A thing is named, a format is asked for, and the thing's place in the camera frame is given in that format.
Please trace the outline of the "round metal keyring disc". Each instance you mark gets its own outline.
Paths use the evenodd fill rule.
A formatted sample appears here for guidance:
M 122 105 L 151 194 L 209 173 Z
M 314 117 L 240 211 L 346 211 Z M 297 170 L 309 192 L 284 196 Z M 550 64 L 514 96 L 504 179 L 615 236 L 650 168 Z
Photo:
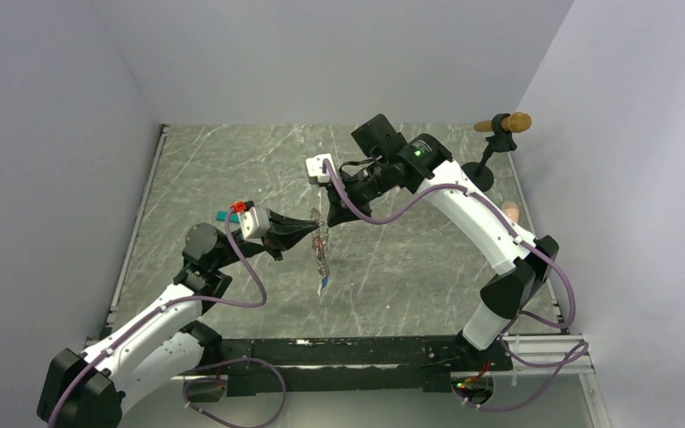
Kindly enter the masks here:
M 319 248 L 319 249 L 314 249 L 312 247 L 313 238 L 316 236 L 322 237 L 322 234 L 326 230 L 328 230 L 328 227 L 326 226 L 326 222 L 324 220 L 323 214 L 321 213 L 321 211 L 318 208 L 311 208 L 309 217 L 311 220 L 314 220 L 318 225 L 318 228 L 312 233 L 312 238 L 311 238 L 311 248 L 316 254 L 316 261 L 318 264 L 318 273 L 321 276 L 321 278 L 323 276 L 329 277 L 330 276 L 330 267 L 328 265 L 328 262 L 326 261 L 327 244 L 324 244 L 324 246 L 322 248 Z

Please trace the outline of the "blue tagged key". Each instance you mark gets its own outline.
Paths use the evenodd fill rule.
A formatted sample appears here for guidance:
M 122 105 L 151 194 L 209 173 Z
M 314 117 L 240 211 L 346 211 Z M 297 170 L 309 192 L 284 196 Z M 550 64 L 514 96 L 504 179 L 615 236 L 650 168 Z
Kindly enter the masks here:
M 327 276 L 323 276 L 318 283 L 318 289 L 317 289 L 317 295 L 321 296 L 321 293 L 326 289 L 328 285 L 328 280 L 329 278 Z

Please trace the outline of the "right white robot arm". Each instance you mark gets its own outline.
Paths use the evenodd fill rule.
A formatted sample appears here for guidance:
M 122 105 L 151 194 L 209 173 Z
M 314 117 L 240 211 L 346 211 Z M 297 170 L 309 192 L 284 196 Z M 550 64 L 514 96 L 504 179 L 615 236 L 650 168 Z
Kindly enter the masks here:
M 495 273 L 457 335 L 458 363 L 480 369 L 491 358 L 490 346 L 548 278 L 557 244 L 549 236 L 536 237 L 490 201 L 436 137 L 422 133 L 407 140 L 383 114 L 351 135 L 365 155 L 357 173 L 343 173 L 327 154 L 306 160 L 309 181 L 327 191 L 326 223 L 385 225 L 420 201 L 445 215 Z

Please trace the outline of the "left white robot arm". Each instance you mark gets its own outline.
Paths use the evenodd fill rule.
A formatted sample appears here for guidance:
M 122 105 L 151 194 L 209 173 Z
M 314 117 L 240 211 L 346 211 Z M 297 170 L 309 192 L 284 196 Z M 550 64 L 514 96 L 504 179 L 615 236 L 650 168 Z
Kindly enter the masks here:
M 266 252 L 280 260 L 319 229 L 313 219 L 288 218 L 249 202 L 233 205 L 237 230 L 209 223 L 185 236 L 183 267 L 141 313 L 81 352 L 64 349 L 51 360 L 37 403 L 50 427 L 116 427 L 142 398 L 171 377 L 206 375 L 224 358 L 222 337 L 200 321 L 232 278 L 222 269 Z

